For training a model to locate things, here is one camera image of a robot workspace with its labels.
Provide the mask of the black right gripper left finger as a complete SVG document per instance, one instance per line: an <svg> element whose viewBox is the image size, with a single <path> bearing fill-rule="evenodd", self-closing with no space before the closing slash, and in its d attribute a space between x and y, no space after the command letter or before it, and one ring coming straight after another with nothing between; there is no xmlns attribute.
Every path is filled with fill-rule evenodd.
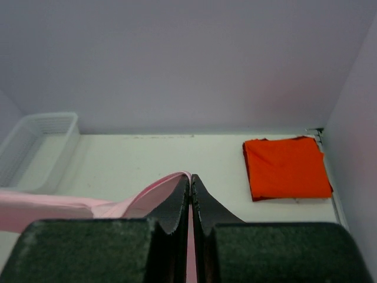
<svg viewBox="0 0 377 283"><path fill-rule="evenodd" d="M190 182L180 180L175 231L156 218L41 219L19 235L2 282L185 282Z"/></svg>

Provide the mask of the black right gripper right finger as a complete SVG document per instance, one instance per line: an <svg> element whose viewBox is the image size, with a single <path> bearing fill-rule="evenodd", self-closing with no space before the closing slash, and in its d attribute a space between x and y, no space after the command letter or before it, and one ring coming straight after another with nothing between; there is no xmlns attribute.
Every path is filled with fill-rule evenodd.
<svg viewBox="0 0 377 283"><path fill-rule="evenodd" d="M350 233L329 222L244 222L191 178L198 282L372 282Z"/></svg>

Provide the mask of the pink t shirt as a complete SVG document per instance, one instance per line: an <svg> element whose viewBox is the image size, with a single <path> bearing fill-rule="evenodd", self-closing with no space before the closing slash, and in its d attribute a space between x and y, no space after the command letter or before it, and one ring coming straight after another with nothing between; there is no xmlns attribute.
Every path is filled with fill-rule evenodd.
<svg viewBox="0 0 377 283"><path fill-rule="evenodd" d="M2 190L1 230L21 233L30 223L41 219L152 217L172 232L178 225L178 213L173 211L178 200L173 192L180 180L190 182L191 173L180 171L164 176L120 202Z"/></svg>

